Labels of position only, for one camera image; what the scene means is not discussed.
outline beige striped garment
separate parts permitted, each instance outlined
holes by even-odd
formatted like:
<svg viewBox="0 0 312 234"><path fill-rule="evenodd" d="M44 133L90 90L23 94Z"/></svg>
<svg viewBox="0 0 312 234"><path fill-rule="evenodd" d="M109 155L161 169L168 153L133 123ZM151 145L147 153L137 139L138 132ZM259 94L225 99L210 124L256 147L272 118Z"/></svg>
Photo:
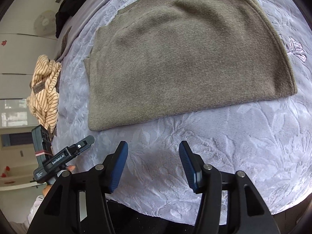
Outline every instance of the beige striped garment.
<svg viewBox="0 0 312 234"><path fill-rule="evenodd" d="M27 98L31 114L51 134L57 124L59 94L56 84L61 68L61 63L40 55L30 85L32 92Z"/></svg>

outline window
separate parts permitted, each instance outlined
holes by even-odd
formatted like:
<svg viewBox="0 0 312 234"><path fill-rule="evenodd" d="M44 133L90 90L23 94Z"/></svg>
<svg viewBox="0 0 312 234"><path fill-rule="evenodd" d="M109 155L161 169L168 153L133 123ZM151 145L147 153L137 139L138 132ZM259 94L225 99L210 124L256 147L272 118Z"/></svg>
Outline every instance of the window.
<svg viewBox="0 0 312 234"><path fill-rule="evenodd" d="M1 135L2 147L32 144L32 132Z"/></svg>
<svg viewBox="0 0 312 234"><path fill-rule="evenodd" d="M2 113L2 126L25 126L27 125L27 112Z"/></svg>

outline floor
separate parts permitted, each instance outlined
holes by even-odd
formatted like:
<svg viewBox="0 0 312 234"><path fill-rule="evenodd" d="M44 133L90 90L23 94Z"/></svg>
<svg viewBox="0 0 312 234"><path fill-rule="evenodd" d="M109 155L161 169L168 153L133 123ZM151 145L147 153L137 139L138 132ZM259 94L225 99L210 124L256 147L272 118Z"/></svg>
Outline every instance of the floor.
<svg viewBox="0 0 312 234"><path fill-rule="evenodd" d="M298 205L273 216L277 222L281 234L287 234L294 228L296 222L303 215L311 200L312 194L310 194Z"/></svg>

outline black handheld controller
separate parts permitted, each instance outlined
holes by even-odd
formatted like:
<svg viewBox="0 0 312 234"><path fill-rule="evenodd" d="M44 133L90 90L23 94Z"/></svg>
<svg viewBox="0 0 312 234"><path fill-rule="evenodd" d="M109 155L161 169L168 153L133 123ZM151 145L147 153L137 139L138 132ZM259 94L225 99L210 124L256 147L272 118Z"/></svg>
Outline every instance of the black handheld controller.
<svg viewBox="0 0 312 234"><path fill-rule="evenodd" d="M39 184L47 182L49 185L53 185L56 181L59 171L66 169L67 162L74 159L94 143L94 137L88 135L78 143L65 147L53 156L49 132L42 125L32 130L32 140L39 164L39 167L34 171L34 179Z"/></svg>

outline folded sweater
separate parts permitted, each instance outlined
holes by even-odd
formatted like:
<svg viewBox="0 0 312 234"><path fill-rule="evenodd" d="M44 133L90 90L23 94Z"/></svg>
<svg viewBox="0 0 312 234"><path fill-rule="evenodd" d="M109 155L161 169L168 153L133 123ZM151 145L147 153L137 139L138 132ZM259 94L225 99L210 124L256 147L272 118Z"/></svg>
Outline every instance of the folded sweater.
<svg viewBox="0 0 312 234"><path fill-rule="evenodd" d="M85 68L91 130L297 92L256 0L138 0L97 30Z"/></svg>

